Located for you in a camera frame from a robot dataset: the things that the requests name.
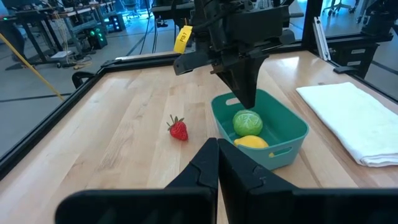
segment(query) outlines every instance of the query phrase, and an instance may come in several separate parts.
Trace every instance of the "strawberry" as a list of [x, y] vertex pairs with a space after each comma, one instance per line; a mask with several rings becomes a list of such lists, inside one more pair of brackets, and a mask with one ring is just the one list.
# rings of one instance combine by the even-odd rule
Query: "strawberry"
[[170, 131], [170, 134], [179, 140], [186, 141], [188, 140], [188, 133], [187, 133], [187, 126], [185, 125], [184, 122], [182, 122], [184, 119], [181, 118], [178, 120], [177, 117], [173, 119], [173, 116], [170, 114], [170, 117], [172, 118], [173, 124], [170, 125], [169, 123], [168, 126], [168, 131]]

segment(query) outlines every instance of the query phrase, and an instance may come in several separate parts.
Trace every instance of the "teal plastic bin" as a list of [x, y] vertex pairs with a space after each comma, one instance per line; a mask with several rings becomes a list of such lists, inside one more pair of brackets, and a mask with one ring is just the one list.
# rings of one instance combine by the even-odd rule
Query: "teal plastic bin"
[[[244, 109], [241, 103], [227, 105], [227, 101], [234, 98], [233, 93], [227, 93], [217, 96], [211, 102], [218, 130], [231, 143], [242, 137], [235, 133], [232, 119], [236, 112]], [[263, 90], [257, 89], [256, 105], [250, 110], [261, 116], [263, 129], [259, 137], [269, 147], [253, 149], [239, 145], [238, 149], [269, 170], [292, 164], [308, 133], [307, 124]]]

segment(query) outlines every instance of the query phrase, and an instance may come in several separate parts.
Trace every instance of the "strawberry leaves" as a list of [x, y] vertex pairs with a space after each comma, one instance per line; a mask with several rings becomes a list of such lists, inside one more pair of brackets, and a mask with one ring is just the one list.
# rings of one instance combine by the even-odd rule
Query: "strawberry leaves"
[[170, 131], [170, 129], [175, 125], [175, 123], [177, 122], [182, 122], [184, 120], [184, 118], [178, 119], [178, 117], [174, 117], [170, 114], [170, 118], [172, 119], [172, 124], [170, 125], [168, 122], [166, 122], [166, 124], [169, 126], [169, 128], [167, 129], [168, 131]]

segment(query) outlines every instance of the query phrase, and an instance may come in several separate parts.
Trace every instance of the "wooden table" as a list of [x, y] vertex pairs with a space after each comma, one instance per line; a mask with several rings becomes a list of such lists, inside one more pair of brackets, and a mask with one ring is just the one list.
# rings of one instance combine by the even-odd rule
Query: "wooden table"
[[[258, 87], [310, 126], [291, 166], [274, 172], [298, 187], [396, 187], [398, 167], [357, 165], [295, 91], [352, 82], [390, 110], [398, 106], [309, 52], [272, 55]], [[0, 223], [52, 223], [58, 203], [83, 189], [165, 187], [208, 137], [219, 137], [210, 101], [229, 92], [210, 67], [175, 76], [172, 67], [109, 73], [0, 182]], [[167, 132], [169, 114], [185, 117], [189, 141]], [[219, 198], [219, 223], [226, 223]]]

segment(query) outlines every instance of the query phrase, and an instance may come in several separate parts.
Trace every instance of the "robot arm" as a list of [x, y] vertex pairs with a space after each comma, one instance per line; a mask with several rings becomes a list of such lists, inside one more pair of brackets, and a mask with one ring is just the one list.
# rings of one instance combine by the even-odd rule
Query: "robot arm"
[[195, 0], [192, 17], [196, 52], [174, 62], [177, 75], [211, 64], [245, 108], [256, 100], [257, 76], [268, 50], [295, 41], [288, 0]]

